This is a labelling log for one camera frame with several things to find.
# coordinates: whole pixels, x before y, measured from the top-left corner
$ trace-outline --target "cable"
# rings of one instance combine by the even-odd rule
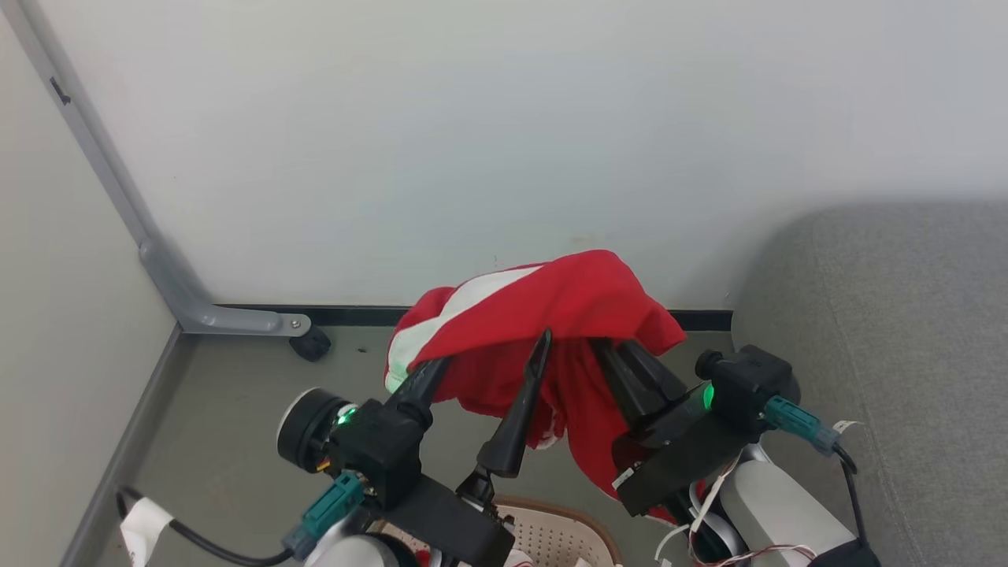
[[[714,563],[704,563],[703,561],[700,560],[699,557],[697,557],[697,552],[694,549],[694,541],[697,538],[697,532],[700,530],[700,527],[704,522],[704,517],[707,516],[708,512],[710,512],[711,505],[717,498],[718,492],[721,490],[722,484],[725,483],[725,479],[728,477],[729,474],[732,473],[732,471],[735,470],[735,467],[738,466],[739,460],[741,458],[742,458],[742,453],[740,452],[739,455],[734,459],[732,459],[732,462],[728,463],[728,465],[721,471],[721,474],[718,475],[717,480],[715,480],[714,484],[711,486],[711,490],[708,492],[707,497],[704,498],[704,503],[703,505],[701,505],[700,513],[697,515],[697,519],[694,520],[692,524],[689,525],[687,548],[689,550],[689,557],[690,559],[692,559],[694,564],[700,567],[727,567],[729,565],[735,565],[736,563],[745,561],[747,559],[752,559],[754,557],[758,557],[760,555],[764,555],[775,551],[795,551],[797,553],[800,553],[804,557],[808,558],[809,560],[815,559],[815,551],[813,551],[808,546],[800,546],[800,545],[769,546],[761,550],[751,551],[749,553],[736,555],[734,557],[729,557],[728,559],[723,559],[721,561],[716,561]],[[679,533],[680,531],[684,530],[680,527],[676,530],[673,530],[667,536],[665,536],[665,538],[658,545],[657,551],[655,551],[655,561],[658,560],[658,555],[660,554],[661,548],[662,546],[664,546],[665,542],[667,542],[669,538]]]
[[[668,543],[668,540],[672,539],[672,536],[676,534],[681,534],[682,532],[685,532],[688,529],[689,525],[683,524],[682,526],[673,528],[672,531],[669,532],[668,534],[665,534],[665,537],[661,538],[661,541],[658,542],[658,549],[654,550],[654,560],[661,561],[661,550],[665,548],[665,544]]]
[[[851,494],[851,507],[854,508],[854,523],[858,527],[858,539],[861,545],[868,547],[868,535],[865,530],[865,519],[861,515],[861,503],[858,502],[858,490],[854,487],[854,475],[858,473],[858,466],[854,464],[854,459],[844,450],[840,444],[833,446],[834,451],[840,456],[840,466],[844,469],[844,479],[847,480],[847,491]]]
[[[116,489],[116,508],[119,511],[119,518],[125,520],[126,515],[129,514],[129,509],[126,507],[126,499],[123,495],[129,496],[134,500],[143,499],[144,495],[139,490],[130,486],[120,486]],[[200,549],[235,565],[243,565],[244,567],[272,567],[293,557],[293,552],[289,549],[285,549],[272,557],[246,557],[211,542],[177,520],[172,519],[171,522],[168,522],[168,527]]]

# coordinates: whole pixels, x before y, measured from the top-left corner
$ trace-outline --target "gray sofa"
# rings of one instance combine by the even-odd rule
[[[790,361],[825,421],[864,424],[844,445],[883,565],[1008,565],[1008,203],[803,219],[758,259],[732,333]],[[764,444],[853,532],[836,459]]]

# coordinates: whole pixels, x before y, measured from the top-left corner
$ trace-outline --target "teal connector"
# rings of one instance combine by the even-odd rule
[[[818,418],[779,395],[774,395],[766,403],[764,414],[767,423],[781,431],[797,435],[824,455],[832,455],[833,446],[840,439],[840,432],[823,427]]]
[[[337,522],[364,501],[364,487],[357,476],[344,472],[333,485],[301,515],[301,526],[318,541]]]

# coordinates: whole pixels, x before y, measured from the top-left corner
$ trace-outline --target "gray metal frame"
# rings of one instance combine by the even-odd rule
[[[141,262],[182,329],[216,335],[299,337],[306,333],[311,321],[304,315],[224,308],[211,302],[192,270],[180,263],[182,256],[172,253],[165,239],[154,234],[155,225],[135,184],[38,5],[0,0],[0,11],[136,241]],[[57,85],[67,98],[57,95]]]

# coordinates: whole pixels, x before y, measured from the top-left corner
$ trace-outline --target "white tape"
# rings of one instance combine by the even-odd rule
[[[168,522],[171,522],[171,515],[150,498],[142,498],[133,504],[126,520],[119,526],[133,567],[144,567],[150,561],[157,537]]]
[[[613,490],[619,488],[620,484],[626,482],[627,478],[630,478],[631,476],[633,476],[633,468],[624,470],[623,474],[617,476],[616,480],[613,480]]]
[[[833,429],[836,430],[837,433],[844,433],[844,431],[847,428],[851,427],[854,424],[861,424],[861,422],[840,421],[833,424]]]

